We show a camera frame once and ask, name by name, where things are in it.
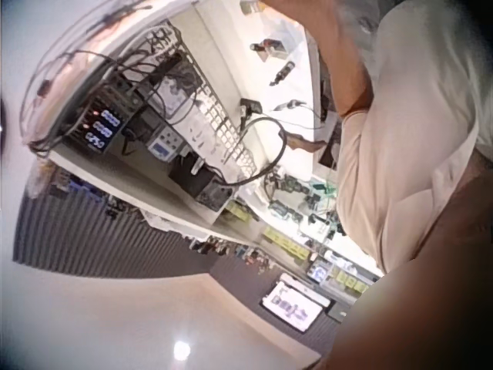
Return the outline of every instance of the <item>electronic device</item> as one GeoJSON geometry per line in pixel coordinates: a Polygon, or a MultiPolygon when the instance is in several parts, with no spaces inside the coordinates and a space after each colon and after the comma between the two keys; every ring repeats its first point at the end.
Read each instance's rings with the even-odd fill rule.
{"type": "Polygon", "coordinates": [[[132,85],[122,76],[102,86],[85,109],[82,122],[71,137],[83,146],[104,153],[116,134],[139,111],[143,104],[137,94],[127,95],[132,85]]]}
{"type": "Polygon", "coordinates": [[[171,162],[185,146],[186,142],[181,135],[171,126],[165,125],[148,142],[147,149],[158,160],[171,162]]]}
{"type": "Polygon", "coordinates": [[[307,276],[320,284],[323,281],[326,281],[326,279],[329,277],[329,273],[330,265],[318,258],[310,266],[310,269],[307,272],[307,276]]]}
{"type": "Polygon", "coordinates": [[[257,102],[256,100],[250,99],[240,99],[240,110],[241,110],[241,124],[240,124],[240,132],[245,129],[245,125],[247,121],[252,118],[254,113],[262,114],[262,104],[257,102]]]}
{"type": "Polygon", "coordinates": [[[278,200],[275,200],[269,205],[269,209],[278,217],[285,219],[289,213],[289,208],[278,200]]]}
{"type": "Polygon", "coordinates": [[[185,157],[176,158],[169,178],[177,183],[198,203],[218,212],[236,191],[235,187],[223,185],[218,173],[202,166],[196,175],[192,174],[197,160],[195,153],[188,153],[185,157]]]}
{"type": "Polygon", "coordinates": [[[342,324],[342,321],[346,318],[350,309],[351,306],[348,304],[334,302],[334,304],[327,309],[327,316],[342,324]]]}
{"type": "Polygon", "coordinates": [[[296,64],[294,62],[288,62],[286,65],[276,74],[274,81],[270,83],[271,86],[279,85],[279,82],[284,81],[286,77],[291,73],[296,64]]]}
{"type": "Polygon", "coordinates": [[[308,330],[323,310],[321,305],[310,300],[284,281],[279,281],[261,301],[261,304],[302,333],[308,330]]]}

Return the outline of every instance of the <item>electronic component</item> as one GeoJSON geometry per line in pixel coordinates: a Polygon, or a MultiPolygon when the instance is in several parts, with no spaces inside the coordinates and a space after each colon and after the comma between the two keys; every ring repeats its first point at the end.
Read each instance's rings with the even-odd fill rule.
{"type": "Polygon", "coordinates": [[[329,277],[329,272],[330,264],[318,258],[310,266],[307,276],[320,284],[329,277]]]}
{"type": "Polygon", "coordinates": [[[169,178],[198,203],[219,212],[233,196],[236,188],[223,185],[220,175],[206,166],[202,166],[196,175],[192,175],[192,168],[198,159],[195,153],[175,159],[169,178]]]}
{"type": "Polygon", "coordinates": [[[112,84],[99,89],[72,138],[91,150],[104,153],[116,134],[143,104],[137,94],[126,94],[131,88],[129,82],[118,76],[112,84]]]}
{"type": "Polygon", "coordinates": [[[296,64],[294,62],[288,62],[276,75],[274,81],[270,83],[271,86],[279,85],[279,82],[284,81],[286,77],[291,73],[296,64]]]}
{"type": "Polygon", "coordinates": [[[158,160],[171,162],[185,145],[185,140],[171,126],[165,125],[148,142],[147,149],[158,160]]]}
{"type": "Polygon", "coordinates": [[[240,124],[240,132],[245,130],[245,126],[247,121],[252,118],[252,114],[262,114],[262,104],[257,102],[256,100],[250,99],[240,99],[240,110],[241,110],[241,124],[240,124]]]}
{"type": "Polygon", "coordinates": [[[257,52],[262,62],[267,61],[270,56],[279,59],[287,59],[289,56],[283,43],[274,39],[265,39],[260,44],[251,44],[250,49],[257,52]]]}
{"type": "Polygon", "coordinates": [[[282,219],[285,219],[287,214],[289,213],[289,208],[282,204],[280,201],[275,200],[269,205],[269,209],[277,214],[282,219]]]}

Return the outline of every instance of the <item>gray wall panel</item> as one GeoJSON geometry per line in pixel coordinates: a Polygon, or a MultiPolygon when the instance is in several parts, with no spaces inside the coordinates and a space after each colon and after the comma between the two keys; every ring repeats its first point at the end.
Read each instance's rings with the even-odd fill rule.
{"type": "Polygon", "coordinates": [[[43,270],[98,278],[168,278],[209,272],[215,254],[188,249],[179,234],[151,228],[139,212],[111,220],[84,190],[61,200],[25,197],[14,261],[43,270]]]}

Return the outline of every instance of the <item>hand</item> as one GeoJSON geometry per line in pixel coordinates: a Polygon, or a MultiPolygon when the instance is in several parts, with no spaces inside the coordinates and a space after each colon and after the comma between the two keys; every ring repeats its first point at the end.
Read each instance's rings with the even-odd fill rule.
{"type": "Polygon", "coordinates": [[[332,12],[335,0],[262,0],[262,2],[307,26],[312,22],[319,22],[320,16],[324,17],[327,12],[332,12]]]}

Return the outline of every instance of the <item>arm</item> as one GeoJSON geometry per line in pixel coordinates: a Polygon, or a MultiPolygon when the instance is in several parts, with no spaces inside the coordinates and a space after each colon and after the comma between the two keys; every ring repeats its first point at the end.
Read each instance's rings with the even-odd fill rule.
{"type": "Polygon", "coordinates": [[[330,72],[341,117],[368,110],[373,101],[370,76],[337,14],[337,0],[263,0],[298,21],[315,38],[330,72]]]}

